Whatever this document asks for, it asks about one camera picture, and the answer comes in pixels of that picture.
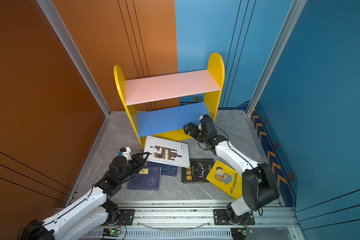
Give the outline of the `white book with dark bars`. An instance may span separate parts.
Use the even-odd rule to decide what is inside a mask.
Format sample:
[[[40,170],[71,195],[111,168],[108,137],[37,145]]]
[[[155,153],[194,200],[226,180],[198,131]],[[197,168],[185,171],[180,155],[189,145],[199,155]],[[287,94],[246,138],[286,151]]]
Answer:
[[[149,152],[148,162],[175,167],[190,166],[188,144],[148,136],[144,152]]]

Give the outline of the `purple blue book yellow label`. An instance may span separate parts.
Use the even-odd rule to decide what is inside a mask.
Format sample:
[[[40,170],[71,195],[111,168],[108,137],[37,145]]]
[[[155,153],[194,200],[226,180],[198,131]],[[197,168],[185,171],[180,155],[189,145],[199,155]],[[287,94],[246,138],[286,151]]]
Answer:
[[[161,180],[161,167],[144,167],[127,182],[128,190],[158,191]]]

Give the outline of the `dark blue book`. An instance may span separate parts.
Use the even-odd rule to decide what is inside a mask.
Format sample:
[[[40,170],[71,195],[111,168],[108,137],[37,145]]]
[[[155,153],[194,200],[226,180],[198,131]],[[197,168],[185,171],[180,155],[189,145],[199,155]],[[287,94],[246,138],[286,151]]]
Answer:
[[[176,177],[177,173],[178,173],[177,166],[171,166],[171,165],[154,163],[154,162],[148,162],[147,166],[161,167],[161,175],[164,175],[164,176]]]

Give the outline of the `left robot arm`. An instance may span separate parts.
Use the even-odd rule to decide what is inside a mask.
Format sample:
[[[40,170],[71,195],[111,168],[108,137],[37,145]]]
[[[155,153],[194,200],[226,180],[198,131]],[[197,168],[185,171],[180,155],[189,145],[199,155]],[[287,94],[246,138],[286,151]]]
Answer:
[[[33,220],[18,233],[19,240],[78,240],[102,224],[122,224],[119,206],[111,198],[144,167],[148,152],[131,155],[121,149],[108,171],[92,188],[60,212]]]

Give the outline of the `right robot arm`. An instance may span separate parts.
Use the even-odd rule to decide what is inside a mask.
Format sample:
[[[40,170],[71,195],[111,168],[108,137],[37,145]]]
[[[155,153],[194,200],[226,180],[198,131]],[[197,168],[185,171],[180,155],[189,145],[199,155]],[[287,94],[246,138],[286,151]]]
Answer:
[[[205,150],[227,162],[241,177],[241,196],[227,205],[228,220],[232,224],[243,222],[250,212],[261,214],[264,206],[280,197],[271,166],[250,159],[231,144],[227,134],[218,134],[212,117],[203,115],[199,125],[189,123],[183,130],[187,136],[203,144]]]

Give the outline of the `black book yellow title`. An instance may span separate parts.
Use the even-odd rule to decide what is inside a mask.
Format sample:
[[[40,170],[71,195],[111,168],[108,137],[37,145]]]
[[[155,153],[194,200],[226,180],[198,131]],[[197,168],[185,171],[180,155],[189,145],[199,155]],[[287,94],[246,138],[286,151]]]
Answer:
[[[208,183],[207,176],[214,165],[214,159],[190,159],[190,166],[182,168],[182,184]]]

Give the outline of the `yellow pink blue bookshelf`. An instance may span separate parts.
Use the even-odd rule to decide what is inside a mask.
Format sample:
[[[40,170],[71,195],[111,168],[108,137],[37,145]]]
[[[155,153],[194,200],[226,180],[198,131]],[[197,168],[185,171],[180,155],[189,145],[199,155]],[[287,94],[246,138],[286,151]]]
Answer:
[[[189,139],[183,127],[199,125],[200,117],[216,119],[225,81],[225,66],[219,53],[212,53],[205,70],[126,80],[119,65],[114,66],[117,90],[141,147],[148,136],[172,141]],[[204,96],[200,103],[138,113],[136,105]]]

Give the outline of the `yellow cartoon cover book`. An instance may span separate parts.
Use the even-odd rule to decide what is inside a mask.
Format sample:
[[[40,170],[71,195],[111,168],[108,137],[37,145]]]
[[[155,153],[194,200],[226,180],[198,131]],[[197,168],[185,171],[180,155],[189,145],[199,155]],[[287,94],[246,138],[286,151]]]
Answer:
[[[216,161],[206,179],[233,199],[242,197],[241,175],[224,163]]]

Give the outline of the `left green circuit board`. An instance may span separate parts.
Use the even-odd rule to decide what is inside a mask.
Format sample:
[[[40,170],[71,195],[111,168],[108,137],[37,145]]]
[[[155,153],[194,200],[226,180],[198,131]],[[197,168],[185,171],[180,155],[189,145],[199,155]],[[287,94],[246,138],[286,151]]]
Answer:
[[[121,233],[119,229],[103,229],[102,238],[117,238],[121,236]]]

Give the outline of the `green circuit board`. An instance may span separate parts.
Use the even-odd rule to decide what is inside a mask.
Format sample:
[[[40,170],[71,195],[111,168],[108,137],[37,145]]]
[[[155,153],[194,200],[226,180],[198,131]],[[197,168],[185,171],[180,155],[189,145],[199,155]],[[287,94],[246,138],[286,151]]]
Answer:
[[[121,233],[119,229],[103,229],[102,238],[117,238],[121,236]]]
[[[252,233],[252,229],[231,228],[231,236],[233,240],[246,240],[247,236]]]

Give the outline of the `right green circuit board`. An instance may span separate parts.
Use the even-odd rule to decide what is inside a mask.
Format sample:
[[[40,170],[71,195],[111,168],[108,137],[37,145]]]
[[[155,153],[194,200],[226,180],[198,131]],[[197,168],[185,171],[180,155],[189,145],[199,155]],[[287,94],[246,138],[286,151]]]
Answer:
[[[247,236],[252,233],[252,229],[231,228],[231,236],[233,240],[246,240]]]

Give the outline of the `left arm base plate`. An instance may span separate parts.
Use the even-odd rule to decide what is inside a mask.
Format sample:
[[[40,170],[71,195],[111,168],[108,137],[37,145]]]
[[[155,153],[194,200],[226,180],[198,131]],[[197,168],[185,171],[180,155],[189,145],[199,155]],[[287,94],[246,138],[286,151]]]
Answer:
[[[135,218],[135,212],[135,209],[121,209],[119,210],[118,217],[114,221],[111,221],[111,219],[108,218],[107,221],[99,225],[99,227],[117,227],[120,225],[132,226]]]

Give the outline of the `aluminium front rail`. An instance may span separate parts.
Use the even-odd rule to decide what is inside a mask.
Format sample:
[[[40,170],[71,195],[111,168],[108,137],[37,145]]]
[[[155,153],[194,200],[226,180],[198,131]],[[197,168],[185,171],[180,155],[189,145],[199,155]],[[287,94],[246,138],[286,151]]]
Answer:
[[[252,229],[246,240],[303,240],[303,231],[292,208],[276,200],[252,212],[254,226],[214,223],[214,209],[226,209],[229,200],[124,201],[121,209],[135,209],[132,226],[95,227],[83,240],[232,240],[231,228]],[[119,229],[121,236],[102,238],[103,229]]]

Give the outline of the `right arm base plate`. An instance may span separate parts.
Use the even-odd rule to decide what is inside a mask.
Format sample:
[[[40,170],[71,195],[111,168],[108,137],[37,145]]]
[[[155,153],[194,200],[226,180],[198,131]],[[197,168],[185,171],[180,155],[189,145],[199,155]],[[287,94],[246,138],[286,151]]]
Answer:
[[[217,226],[222,226],[222,225],[254,226],[256,224],[252,212],[248,212],[241,216],[237,216],[233,211],[228,209],[214,209],[213,215],[214,215],[214,223]]]

